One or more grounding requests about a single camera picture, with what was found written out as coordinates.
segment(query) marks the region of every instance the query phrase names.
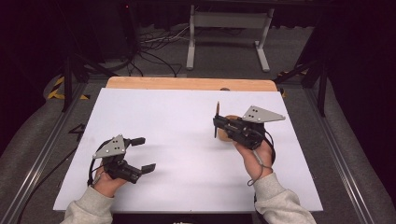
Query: human hand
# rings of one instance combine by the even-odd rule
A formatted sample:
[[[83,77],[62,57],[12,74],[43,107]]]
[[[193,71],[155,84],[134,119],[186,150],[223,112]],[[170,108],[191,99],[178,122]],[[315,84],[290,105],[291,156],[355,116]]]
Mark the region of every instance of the human hand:
[[[233,145],[244,159],[245,168],[247,169],[247,173],[250,175],[252,180],[258,180],[270,175],[273,172],[272,149],[267,142],[262,141],[262,144],[255,149],[262,160],[264,167],[259,164],[256,156],[253,153],[253,150],[250,150],[235,141],[233,141]]]
[[[105,172],[105,168],[102,164],[101,167],[96,170],[95,179],[97,179],[98,176],[100,176],[98,181],[92,187],[108,198],[114,197],[117,189],[127,182],[121,178],[111,178],[111,176]]]

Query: table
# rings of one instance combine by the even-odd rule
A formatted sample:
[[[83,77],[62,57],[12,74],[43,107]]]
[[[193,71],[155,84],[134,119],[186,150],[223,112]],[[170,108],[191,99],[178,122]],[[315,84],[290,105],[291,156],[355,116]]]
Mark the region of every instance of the table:
[[[230,91],[219,91],[227,88]],[[276,86],[270,80],[112,77],[102,89],[54,210],[63,211],[86,188],[90,159],[110,134],[146,137],[127,150],[125,160],[153,173],[118,191],[114,213],[251,213],[253,188],[231,143],[213,138],[216,102],[220,114],[243,114],[252,102],[286,120],[270,122],[276,142],[279,181],[301,195],[309,210],[322,210],[318,193]]]

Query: gray carpet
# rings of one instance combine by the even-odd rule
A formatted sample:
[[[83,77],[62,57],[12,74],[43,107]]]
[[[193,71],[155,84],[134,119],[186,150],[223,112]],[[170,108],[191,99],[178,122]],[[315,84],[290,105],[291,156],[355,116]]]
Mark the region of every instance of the gray carpet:
[[[162,49],[151,50],[150,53],[168,63],[181,63],[183,67],[179,72],[180,77],[273,79],[280,71],[288,71],[294,66],[311,31],[309,28],[271,29],[264,46],[271,68],[271,72],[267,74],[262,72],[252,45],[256,40],[255,37],[260,36],[260,33],[253,30],[245,30],[239,35],[230,35],[219,30],[202,31],[196,37],[197,49],[192,71],[185,69],[187,40],[181,39]],[[116,63],[118,62],[107,63],[106,66]],[[172,76],[172,71],[166,65],[150,63],[139,56],[136,56],[134,64],[146,76]],[[129,72],[131,71],[126,69],[118,71],[123,76],[129,75]],[[135,69],[132,74],[137,76],[139,73]],[[43,93],[45,96],[56,78],[57,74],[54,74],[54,79]],[[299,79],[294,77],[281,86],[285,89],[285,105],[324,208],[323,212],[313,213],[313,216],[317,223],[362,223],[334,163],[326,136],[315,119],[316,111],[310,106],[306,90],[298,83]],[[85,86],[83,93],[89,94],[91,99],[78,99],[70,117],[60,130],[59,138],[52,148],[42,174],[39,174],[40,179],[78,145],[78,135],[69,131],[81,123],[87,124],[98,92],[105,85],[105,79],[92,78]],[[361,197],[366,202],[374,223],[396,223],[396,213],[390,198],[350,130],[331,86],[326,97],[326,120],[361,190]],[[24,123],[8,145],[0,159],[0,170],[3,171],[0,175],[0,214],[7,212],[38,153],[46,144],[57,119],[61,116],[62,107],[63,100],[49,99]],[[64,214],[52,211],[52,206],[71,159],[61,165],[34,194],[23,213],[22,223],[46,224],[62,221]],[[259,223],[257,218],[252,217],[253,223]]]

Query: white stand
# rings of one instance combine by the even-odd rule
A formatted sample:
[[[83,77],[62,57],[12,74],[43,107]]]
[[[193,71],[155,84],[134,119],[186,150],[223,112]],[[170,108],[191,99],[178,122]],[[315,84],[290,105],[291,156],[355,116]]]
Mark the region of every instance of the white stand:
[[[262,65],[263,72],[269,72],[270,67],[265,58],[264,50],[262,49],[265,37],[267,37],[270,28],[271,20],[273,18],[274,10],[271,8],[267,13],[221,13],[221,12],[199,12],[195,11],[195,7],[191,6],[190,15],[190,43],[189,52],[187,55],[188,70],[194,67],[194,53],[195,53],[195,27],[228,27],[228,28],[250,28],[262,29],[262,38],[260,41],[255,41],[259,60]]]

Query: wooden edge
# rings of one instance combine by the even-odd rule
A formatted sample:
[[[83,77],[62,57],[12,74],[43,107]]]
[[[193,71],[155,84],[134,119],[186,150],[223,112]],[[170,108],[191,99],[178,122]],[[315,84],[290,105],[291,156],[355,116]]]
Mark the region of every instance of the wooden edge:
[[[272,80],[193,77],[111,77],[106,88],[145,90],[277,91]]]

